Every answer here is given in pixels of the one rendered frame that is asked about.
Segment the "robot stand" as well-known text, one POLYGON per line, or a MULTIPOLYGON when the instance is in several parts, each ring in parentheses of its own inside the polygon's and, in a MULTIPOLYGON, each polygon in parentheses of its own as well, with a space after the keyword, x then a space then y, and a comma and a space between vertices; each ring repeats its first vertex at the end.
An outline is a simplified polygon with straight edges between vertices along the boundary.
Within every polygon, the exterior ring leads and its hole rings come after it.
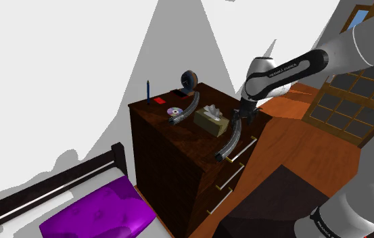
POLYGON ((327 200, 280 165, 219 222, 212 238, 296 238, 295 221, 327 200))

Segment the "olive tissue box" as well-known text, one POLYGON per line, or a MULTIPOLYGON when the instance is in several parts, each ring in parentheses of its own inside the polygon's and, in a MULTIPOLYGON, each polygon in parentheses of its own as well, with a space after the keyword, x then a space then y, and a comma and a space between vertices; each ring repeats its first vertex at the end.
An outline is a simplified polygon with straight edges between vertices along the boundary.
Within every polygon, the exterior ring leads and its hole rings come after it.
POLYGON ((221 136, 229 125, 229 119, 214 105, 206 105, 194 114, 193 121, 215 137, 221 136))

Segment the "purple pillow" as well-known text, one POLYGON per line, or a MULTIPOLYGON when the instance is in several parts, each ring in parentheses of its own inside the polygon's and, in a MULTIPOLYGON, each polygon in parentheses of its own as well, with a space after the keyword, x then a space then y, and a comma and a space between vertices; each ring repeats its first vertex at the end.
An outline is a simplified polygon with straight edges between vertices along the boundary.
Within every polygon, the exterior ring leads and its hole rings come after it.
POLYGON ((122 176, 39 225, 43 238, 135 238, 156 217, 122 176))

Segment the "wooden framed window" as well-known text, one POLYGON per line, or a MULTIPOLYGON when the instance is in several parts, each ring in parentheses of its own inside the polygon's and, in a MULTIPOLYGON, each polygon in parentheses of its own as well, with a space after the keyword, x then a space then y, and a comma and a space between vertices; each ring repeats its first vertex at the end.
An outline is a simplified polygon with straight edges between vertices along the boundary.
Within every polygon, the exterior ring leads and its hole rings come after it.
POLYGON ((372 5, 355 5, 350 16, 346 20, 344 26, 341 29, 341 33, 353 28, 357 24, 368 20, 374 16, 374 3, 372 5))

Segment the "wooden lattice glass door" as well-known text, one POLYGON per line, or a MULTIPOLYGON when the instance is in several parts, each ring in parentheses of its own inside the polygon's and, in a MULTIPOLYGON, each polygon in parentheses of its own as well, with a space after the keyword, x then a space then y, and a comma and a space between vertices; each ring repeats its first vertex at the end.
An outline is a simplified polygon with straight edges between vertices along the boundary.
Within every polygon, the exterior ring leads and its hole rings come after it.
POLYGON ((374 66, 330 76, 303 121, 359 148, 374 136, 374 66))

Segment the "dark wooden bed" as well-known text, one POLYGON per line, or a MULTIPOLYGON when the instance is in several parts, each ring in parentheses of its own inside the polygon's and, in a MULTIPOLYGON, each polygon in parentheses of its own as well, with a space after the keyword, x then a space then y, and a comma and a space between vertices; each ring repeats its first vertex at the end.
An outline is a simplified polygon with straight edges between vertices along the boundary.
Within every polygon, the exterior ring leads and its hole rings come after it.
POLYGON ((0 199, 0 226, 112 168, 128 177, 124 145, 120 142, 97 157, 0 199))

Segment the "dark wooden chest of drawers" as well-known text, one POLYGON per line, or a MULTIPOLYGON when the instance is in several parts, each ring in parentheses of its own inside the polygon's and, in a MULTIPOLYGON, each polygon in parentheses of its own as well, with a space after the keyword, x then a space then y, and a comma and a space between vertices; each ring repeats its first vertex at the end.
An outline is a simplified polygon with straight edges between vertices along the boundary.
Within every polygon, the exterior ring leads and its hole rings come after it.
POLYGON ((171 125, 167 110, 185 109, 193 99, 160 97, 163 104, 129 104, 137 187, 174 238, 189 238, 233 193, 271 116, 259 112, 251 124, 242 119, 238 144, 219 162, 215 155, 233 131, 215 137, 193 115, 171 125))

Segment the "round dark table clock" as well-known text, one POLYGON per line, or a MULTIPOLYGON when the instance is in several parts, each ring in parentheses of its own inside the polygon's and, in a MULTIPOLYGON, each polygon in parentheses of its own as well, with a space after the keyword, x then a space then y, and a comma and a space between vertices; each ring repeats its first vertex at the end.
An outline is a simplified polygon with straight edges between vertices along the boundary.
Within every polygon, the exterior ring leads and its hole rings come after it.
POLYGON ((194 88, 197 86, 198 77, 192 70, 187 70, 181 76, 181 91, 187 95, 194 94, 194 88))

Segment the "curved black ribbed bar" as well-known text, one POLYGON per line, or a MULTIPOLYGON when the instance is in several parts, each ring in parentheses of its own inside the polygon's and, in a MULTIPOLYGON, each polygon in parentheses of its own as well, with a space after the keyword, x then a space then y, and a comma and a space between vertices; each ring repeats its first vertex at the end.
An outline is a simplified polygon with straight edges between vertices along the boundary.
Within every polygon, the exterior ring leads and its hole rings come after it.
POLYGON ((199 103, 199 100, 200 100, 200 92, 196 91, 194 94, 193 94, 193 101, 190 103, 190 105, 186 108, 186 110, 184 110, 182 113, 180 113, 179 115, 176 115, 175 117, 172 117, 172 118, 169 118, 168 119, 168 122, 171 124, 171 125, 176 125, 178 124, 179 122, 181 122, 182 120, 186 119, 189 115, 191 115, 194 110, 196 109, 196 107, 198 106, 198 103, 199 103))
POLYGON ((241 136, 241 119, 237 119, 233 123, 233 133, 228 143, 215 154, 217 162, 223 161, 236 147, 241 136))

